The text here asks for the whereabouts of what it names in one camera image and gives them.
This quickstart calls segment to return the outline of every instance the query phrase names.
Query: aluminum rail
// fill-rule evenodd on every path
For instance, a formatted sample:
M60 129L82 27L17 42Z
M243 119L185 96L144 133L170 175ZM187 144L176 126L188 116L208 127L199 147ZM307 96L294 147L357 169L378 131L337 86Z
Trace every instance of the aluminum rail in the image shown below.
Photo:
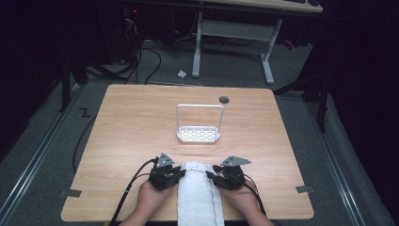
M18 207L21 199L24 197L24 193L29 188L36 174L38 173L41 164L43 163L45 157L50 151L51 144L56 136L57 131L59 130L62 122L65 120L65 117L68 115L68 112L71 109L74 101L79 97L83 90L83 86L78 86L77 84L72 89L72 100L70 104L62 111L59 112L55 121L51 125L50 129L47 131L43 140L41 141L38 149L35 154L31 158L29 164L25 168L24 172L21 174L18 179L16 185L8 195L7 200L3 204L0 209L0 225L6 226L8 222L11 220L11 217Z

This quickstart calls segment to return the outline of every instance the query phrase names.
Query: desk leg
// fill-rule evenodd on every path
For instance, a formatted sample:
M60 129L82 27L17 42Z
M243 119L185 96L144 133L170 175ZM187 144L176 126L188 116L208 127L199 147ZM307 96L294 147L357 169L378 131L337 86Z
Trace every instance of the desk leg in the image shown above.
M276 25L273 29L270 41L269 41L269 45L267 47L267 51L265 54L261 54L261 61L262 61L262 65L263 65L263 72L264 72L264 76L266 77L266 83L268 85L273 85L274 84L274 79L273 79L273 74L270 70L270 65L269 65L269 58L270 55L272 53L273 50L273 46L276 42L276 38L277 35L279 34L279 29L281 27L281 23L282 23L282 19L279 19L276 22Z
M199 12L199 21L197 27L197 46L196 52L194 54L194 62L193 62L193 77L200 76L200 38L202 33L202 12Z

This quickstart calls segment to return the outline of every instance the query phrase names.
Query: metal frame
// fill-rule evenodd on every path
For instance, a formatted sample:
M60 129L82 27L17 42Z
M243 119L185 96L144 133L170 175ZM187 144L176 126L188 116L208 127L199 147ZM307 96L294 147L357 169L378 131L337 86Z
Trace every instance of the metal frame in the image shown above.
M202 12L199 13L197 26L197 45L194 53L193 77L200 76L200 41L203 35L219 36L246 40L268 41L268 46L264 54L261 54L264 77L268 85L274 84L273 74L270 70L269 58L279 34L282 19L278 19L275 26L239 24L222 21L202 20Z

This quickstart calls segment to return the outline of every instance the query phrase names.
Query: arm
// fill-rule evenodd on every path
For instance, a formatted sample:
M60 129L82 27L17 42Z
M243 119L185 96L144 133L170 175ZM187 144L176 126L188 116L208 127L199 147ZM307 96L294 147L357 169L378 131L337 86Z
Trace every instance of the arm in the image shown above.
M255 189L255 185L250 181L246 181L246 183ZM246 186L241 186L238 190L219 187L219 190L230 200L232 206L243 214L250 226L274 226L270 219L262 213L255 195Z
M144 226L149 218L161 207L175 187L172 186L159 191L148 180L144 182L138 190L135 211L120 226Z

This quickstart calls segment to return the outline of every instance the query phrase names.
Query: dark wall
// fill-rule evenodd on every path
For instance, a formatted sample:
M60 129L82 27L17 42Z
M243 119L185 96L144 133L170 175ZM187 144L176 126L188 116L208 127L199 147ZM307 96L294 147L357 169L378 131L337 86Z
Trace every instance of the dark wall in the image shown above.
M0 3L0 153L7 154L61 73L57 20L41 1Z
M359 160L399 223L399 4L361 5L334 64L330 92Z

